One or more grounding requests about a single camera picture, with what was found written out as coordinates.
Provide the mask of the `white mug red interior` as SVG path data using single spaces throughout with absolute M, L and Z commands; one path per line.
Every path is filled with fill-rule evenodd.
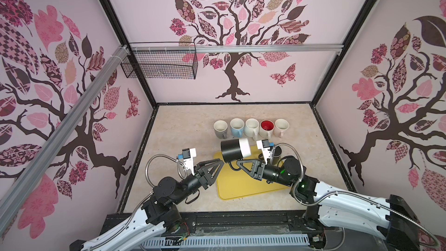
M 274 123 L 270 120 L 263 120 L 260 123 L 259 135 L 262 138 L 270 140 L 274 132 Z

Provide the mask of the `black mug white base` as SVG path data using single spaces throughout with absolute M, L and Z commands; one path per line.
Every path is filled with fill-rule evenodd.
M 223 161 L 229 164 L 230 168 L 236 172 L 241 168 L 234 168 L 232 162 L 251 156 L 251 148 L 247 138 L 231 139 L 221 142 L 221 153 Z

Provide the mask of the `grey mug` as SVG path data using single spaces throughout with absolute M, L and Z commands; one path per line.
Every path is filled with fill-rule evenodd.
M 217 138 L 227 139 L 228 124 L 224 120 L 217 120 L 214 125 L 214 132 Z

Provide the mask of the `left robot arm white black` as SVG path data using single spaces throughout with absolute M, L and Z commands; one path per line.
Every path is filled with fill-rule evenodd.
M 180 182 L 172 177 L 163 178 L 130 217 L 94 239 L 74 241 L 69 249 L 130 251 L 149 238 L 177 229 L 182 223 L 177 205 L 198 193 L 199 189 L 212 186 L 223 165 L 224 161 L 220 159 L 208 160 L 198 163 L 194 167 L 195 173 Z

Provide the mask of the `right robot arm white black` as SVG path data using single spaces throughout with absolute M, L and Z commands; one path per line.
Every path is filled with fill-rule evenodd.
M 238 160 L 237 165 L 256 180 L 290 187 L 291 196 L 306 206 L 305 220 L 313 228 L 340 227 L 383 239 L 399 251 L 418 251 L 418 218 L 400 196 L 379 198 L 331 186 L 305 174 L 294 156 L 282 166 L 258 159 Z

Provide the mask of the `pale pink mug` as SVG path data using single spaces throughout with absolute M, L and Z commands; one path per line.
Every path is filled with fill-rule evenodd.
M 289 129 L 290 124 L 285 119 L 277 119 L 274 123 L 274 136 L 283 138 L 285 132 Z

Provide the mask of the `white ribbed-base mug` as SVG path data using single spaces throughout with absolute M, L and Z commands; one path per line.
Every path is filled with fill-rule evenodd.
M 252 138 L 254 141 L 259 137 L 260 123 L 258 120 L 250 118 L 245 122 L 244 133 L 247 137 Z

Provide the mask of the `all black mug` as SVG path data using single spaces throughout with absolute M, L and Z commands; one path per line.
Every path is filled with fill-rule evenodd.
M 277 165 L 282 156 L 282 149 L 280 146 L 277 146 L 274 151 L 274 155 L 272 156 L 272 164 Z

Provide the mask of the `light blue mug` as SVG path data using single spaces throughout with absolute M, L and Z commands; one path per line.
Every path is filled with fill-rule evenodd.
M 230 121 L 231 134 L 234 138 L 242 138 L 245 122 L 240 118 L 234 118 Z

